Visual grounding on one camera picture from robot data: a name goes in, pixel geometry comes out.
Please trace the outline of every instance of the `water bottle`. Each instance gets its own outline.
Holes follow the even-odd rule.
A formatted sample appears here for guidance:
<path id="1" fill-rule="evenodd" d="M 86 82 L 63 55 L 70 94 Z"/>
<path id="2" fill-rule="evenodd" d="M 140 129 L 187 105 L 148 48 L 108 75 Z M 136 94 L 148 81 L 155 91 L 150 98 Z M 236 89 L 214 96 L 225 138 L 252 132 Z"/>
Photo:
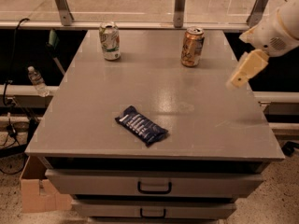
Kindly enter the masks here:
<path id="1" fill-rule="evenodd" d="M 33 66 L 28 67 L 28 77 L 36 88 L 39 96 L 46 97 L 50 94 L 50 91 L 45 84 L 43 77 L 40 75 L 40 72 L 35 70 Z"/>

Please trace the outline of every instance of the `white and green can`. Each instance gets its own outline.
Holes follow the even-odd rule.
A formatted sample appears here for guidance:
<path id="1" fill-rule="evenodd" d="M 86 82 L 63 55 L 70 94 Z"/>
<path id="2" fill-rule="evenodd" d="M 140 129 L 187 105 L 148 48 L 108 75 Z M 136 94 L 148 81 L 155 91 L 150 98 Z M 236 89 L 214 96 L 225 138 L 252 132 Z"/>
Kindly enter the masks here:
<path id="1" fill-rule="evenodd" d="M 117 60 L 121 56 L 119 28 L 114 21 L 103 22 L 99 28 L 101 47 L 106 60 Z"/>

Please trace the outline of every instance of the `speckled floor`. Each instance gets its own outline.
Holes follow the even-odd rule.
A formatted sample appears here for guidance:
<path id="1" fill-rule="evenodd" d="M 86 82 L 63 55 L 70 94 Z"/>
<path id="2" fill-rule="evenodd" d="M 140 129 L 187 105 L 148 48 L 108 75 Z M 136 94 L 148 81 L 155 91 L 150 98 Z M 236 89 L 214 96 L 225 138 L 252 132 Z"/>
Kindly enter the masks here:
<path id="1" fill-rule="evenodd" d="M 51 0 L 0 0 L 0 20 L 18 20 L 23 16 L 31 16 L 36 20 L 57 20 L 56 7 Z M 120 0 L 105 0 L 115 4 L 117 9 L 121 6 Z M 155 2 L 159 0 L 127 0 L 126 7 L 121 6 L 127 14 L 118 14 L 121 21 L 137 21 L 155 19 L 156 21 L 169 21 L 172 7 L 169 1 L 160 0 L 158 7 Z M 101 20 L 109 18 L 111 14 L 96 12 L 93 5 L 96 0 L 69 0 L 71 10 L 75 17 L 82 20 Z M 142 4 L 146 3 L 147 14 L 151 16 L 131 14 Z M 188 21 L 200 22 L 243 22 L 252 0 L 188 0 L 187 9 L 190 11 Z M 284 3 L 283 0 L 270 0 L 270 10 Z M 84 15 L 84 11 L 95 9 L 95 13 Z M 0 133 L 0 145 L 6 140 L 7 133 Z M 25 142 L 26 133 L 20 133 L 18 140 Z M 0 159 L 0 168 L 6 172 L 15 172 L 23 164 L 23 155 L 15 155 Z M 299 151 L 291 158 L 282 162 L 271 163 L 263 172 L 265 181 L 247 199 L 236 201 L 237 210 L 227 219 L 225 224 L 297 224 L 299 223 Z M 24 214 L 21 211 L 20 174 L 4 175 L 0 172 L 0 223 L 1 224 L 81 224 L 86 218 L 80 217 L 73 211 L 55 211 L 48 213 Z"/>

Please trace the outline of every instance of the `cardboard box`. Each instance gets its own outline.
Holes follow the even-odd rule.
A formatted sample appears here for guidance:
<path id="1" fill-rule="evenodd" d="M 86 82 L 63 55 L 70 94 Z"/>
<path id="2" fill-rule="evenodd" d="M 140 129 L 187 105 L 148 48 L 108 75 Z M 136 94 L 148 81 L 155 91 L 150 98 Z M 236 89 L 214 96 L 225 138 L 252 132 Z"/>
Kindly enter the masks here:
<path id="1" fill-rule="evenodd" d="M 60 194 L 45 173 L 42 162 L 37 157 L 29 157 L 20 177 L 23 213 L 71 209 L 71 196 Z"/>

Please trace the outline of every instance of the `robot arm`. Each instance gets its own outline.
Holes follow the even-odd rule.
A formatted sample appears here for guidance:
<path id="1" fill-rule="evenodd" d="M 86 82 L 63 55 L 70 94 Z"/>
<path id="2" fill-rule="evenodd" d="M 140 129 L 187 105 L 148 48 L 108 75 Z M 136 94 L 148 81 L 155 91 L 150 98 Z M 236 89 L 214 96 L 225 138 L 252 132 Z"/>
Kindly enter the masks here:
<path id="1" fill-rule="evenodd" d="M 265 69 L 269 57 L 282 56 L 299 46 L 299 0 L 290 0 L 239 38 L 256 49 L 243 54 L 226 83 L 229 89 L 241 87 Z"/>

